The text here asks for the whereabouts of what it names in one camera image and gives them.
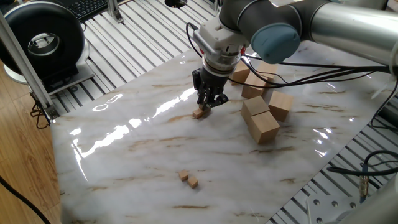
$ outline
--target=wooden floor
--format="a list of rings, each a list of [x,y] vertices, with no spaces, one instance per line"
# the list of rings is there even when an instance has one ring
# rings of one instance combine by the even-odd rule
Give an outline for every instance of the wooden floor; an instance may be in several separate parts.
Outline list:
[[[34,105],[25,85],[6,76],[0,61],[0,175],[38,207],[51,223],[60,223],[60,194],[50,128],[37,129]],[[0,185],[0,224],[42,223],[25,204]]]

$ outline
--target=keyboard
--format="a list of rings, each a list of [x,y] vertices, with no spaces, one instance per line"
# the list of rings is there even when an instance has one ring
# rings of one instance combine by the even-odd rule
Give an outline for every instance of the keyboard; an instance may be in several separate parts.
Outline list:
[[[86,21],[108,9],[107,0],[80,0],[66,7],[80,21]]]

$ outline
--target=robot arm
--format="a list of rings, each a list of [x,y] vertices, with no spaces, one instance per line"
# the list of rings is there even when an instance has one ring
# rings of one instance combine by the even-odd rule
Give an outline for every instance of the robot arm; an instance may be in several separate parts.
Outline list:
[[[193,40],[204,51],[200,75],[194,74],[198,104],[212,107],[225,103],[207,104],[217,101],[212,93],[222,93],[239,62],[241,49],[249,44],[267,63],[283,62],[301,41],[310,40],[389,65],[398,41],[396,27],[396,13],[329,0],[306,0],[282,7],[268,0],[225,0],[220,13],[193,33]]]

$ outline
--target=wooden block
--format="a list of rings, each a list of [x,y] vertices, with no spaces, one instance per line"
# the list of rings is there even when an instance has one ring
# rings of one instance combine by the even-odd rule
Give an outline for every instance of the wooden block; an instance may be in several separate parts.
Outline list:
[[[188,172],[186,170],[178,172],[178,175],[180,176],[181,181],[188,180]]]
[[[243,101],[241,115],[246,123],[250,122],[251,117],[269,111],[269,107],[261,96],[257,96]]]
[[[269,72],[269,73],[276,73],[278,69],[278,65],[270,65],[268,63],[261,63],[259,67],[257,68],[257,71],[259,72]],[[273,79],[275,75],[273,74],[267,74],[267,73],[259,73],[263,77],[267,77],[269,80]]]
[[[203,115],[207,114],[209,111],[211,110],[211,108],[207,108],[205,111],[201,110],[200,108],[194,110],[192,112],[192,116],[195,119],[199,119],[201,118]]]
[[[245,81],[245,84],[256,85],[256,86],[265,86],[267,83],[259,79],[254,73],[250,73],[248,78]],[[251,87],[251,86],[243,86],[242,89],[242,97],[247,99],[254,98],[256,96],[261,96],[264,93],[263,88]]]
[[[192,189],[194,189],[194,188],[197,187],[197,185],[198,185],[198,179],[197,179],[196,177],[190,177],[190,178],[188,179],[188,185],[189,185]]]
[[[274,91],[269,102],[269,110],[274,118],[284,122],[293,103],[293,96]]]
[[[250,69],[242,61],[240,61],[236,65],[236,70],[230,76],[230,78],[232,80],[236,80],[238,82],[244,83],[244,81],[246,81],[246,79],[248,78],[249,73],[250,73]],[[237,85],[238,83],[231,81],[231,84],[232,85]]]
[[[257,144],[274,139],[279,128],[278,122],[269,111],[251,117],[248,123],[248,130]]]

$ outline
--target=black cable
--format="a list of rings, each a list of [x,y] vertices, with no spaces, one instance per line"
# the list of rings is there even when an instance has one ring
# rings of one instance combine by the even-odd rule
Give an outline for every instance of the black cable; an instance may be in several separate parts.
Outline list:
[[[369,184],[373,185],[376,189],[380,189],[380,185],[378,185],[375,181],[369,179]]]
[[[379,109],[377,109],[377,111],[373,115],[373,117],[371,119],[371,122],[370,122],[370,126],[371,127],[373,127],[373,128],[381,128],[381,129],[389,129],[389,130],[391,130],[393,132],[398,132],[397,128],[393,128],[393,127],[390,127],[390,126],[382,127],[382,126],[374,126],[373,125],[373,121],[376,118],[376,116],[380,113],[380,111],[383,109],[383,107],[391,100],[391,98],[394,97],[394,94],[395,94],[395,92],[397,90],[397,87],[398,87],[398,78],[396,80],[396,84],[394,85],[394,88],[392,89],[391,94],[387,97],[387,99],[384,101],[384,103],[379,107]]]
[[[395,158],[398,158],[398,153],[396,153],[396,152],[392,152],[392,151],[388,151],[388,150],[374,151],[374,152],[370,153],[368,156],[366,156],[363,164],[368,165],[370,158],[372,158],[373,156],[375,156],[377,154],[388,154],[388,155],[394,156]],[[344,168],[340,168],[340,167],[327,167],[326,169],[330,172],[336,172],[338,174],[347,174],[347,175],[355,175],[355,176],[373,176],[373,177],[381,176],[381,175],[395,174],[396,172],[398,172],[398,167],[392,168],[389,170],[382,170],[382,171],[375,171],[375,172],[360,172],[360,171],[353,171],[353,170],[348,170],[348,169],[344,169]]]
[[[377,164],[368,164],[368,167],[375,167],[375,166],[379,166],[381,164],[387,164],[387,163],[390,163],[390,162],[398,162],[398,161],[383,161],[383,162],[379,162]]]
[[[284,83],[288,83],[284,78],[282,78],[282,75],[278,75],[276,73],[271,73],[271,72],[260,72],[259,70],[256,70],[256,72],[261,73],[261,74],[270,74],[270,75],[276,75],[278,76]]]
[[[362,77],[365,77],[366,75],[370,75],[370,74],[373,74],[373,73],[375,73],[375,71],[366,73],[366,74],[364,74],[364,75],[360,75],[360,76],[358,76],[358,77],[346,78],[346,79],[342,79],[342,80],[322,80],[322,81],[320,81],[320,82],[342,82],[342,81],[355,80],[355,79],[357,79],[357,78],[362,78]]]
[[[81,21],[81,20],[79,20],[79,22],[80,22],[80,24],[84,24],[85,25],[85,28],[83,29],[83,32],[86,31],[87,24],[84,21]]]
[[[23,195],[21,195],[17,190],[12,188],[1,176],[0,184],[3,185],[10,193],[12,193],[19,200],[24,202],[30,209],[32,209],[45,224],[51,224],[50,221],[44,216],[44,214],[29,200],[27,200]]]
[[[185,26],[185,31],[187,32],[187,37],[188,37],[189,43],[191,44],[192,49],[199,55],[199,57],[201,57],[201,53],[199,53],[199,51],[195,48],[195,46],[194,46],[193,43],[192,43],[191,36],[189,35],[189,32],[188,32],[188,27],[189,27],[189,26],[190,26],[194,31],[197,30],[197,29],[199,29],[199,28],[198,28],[197,26],[195,26],[193,23],[188,22],[187,25]]]
[[[261,79],[262,81],[266,82],[267,84],[273,85],[273,86],[267,86],[266,88],[281,88],[281,87],[285,87],[285,86],[297,86],[297,85],[311,84],[311,83],[316,83],[316,82],[319,82],[321,80],[325,80],[325,79],[328,79],[328,78],[336,78],[336,77],[340,77],[340,76],[344,76],[344,75],[350,75],[350,74],[358,73],[358,72],[370,72],[370,71],[372,71],[372,72],[373,71],[386,72],[386,71],[388,71],[388,68],[385,67],[385,66],[358,67],[358,68],[354,68],[354,69],[339,68],[337,70],[323,72],[323,73],[319,73],[319,74],[312,75],[312,76],[309,76],[309,77],[305,77],[305,78],[302,78],[300,80],[296,80],[296,81],[291,82],[291,83],[274,83],[274,82],[271,82],[271,81],[267,80],[266,78],[262,77],[260,74],[258,74],[256,72],[256,70],[254,68],[252,68],[252,66],[250,66],[243,59],[241,59],[241,61],[246,66],[248,66],[250,71],[252,71],[252,73],[255,74],[259,79]]]
[[[260,57],[255,57],[251,55],[244,54],[243,56],[253,58],[256,60],[262,60]],[[287,63],[281,62],[279,65],[290,65],[290,66],[299,66],[299,67],[318,67],[318,68],[352,68],[352,66],[344,66],[344,65],[319,65],[319,64],[311,64],[311,63]]]

